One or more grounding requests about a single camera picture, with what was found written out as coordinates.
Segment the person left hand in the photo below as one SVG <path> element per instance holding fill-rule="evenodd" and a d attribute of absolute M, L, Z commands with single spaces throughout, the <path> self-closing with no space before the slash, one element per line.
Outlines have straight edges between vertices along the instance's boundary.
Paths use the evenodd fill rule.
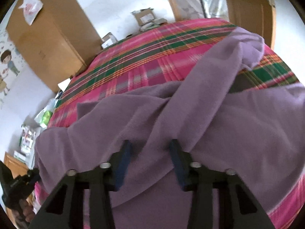
<path fill-rule="evenodd" d="M 29 204 L 27 200 L 19 200 L 19 205 L 22 209 L 22 212 L 12 210 L 16 224 L 21 225 L 22 221 L 30 223 L 35 216 L 33 205 Z"/>

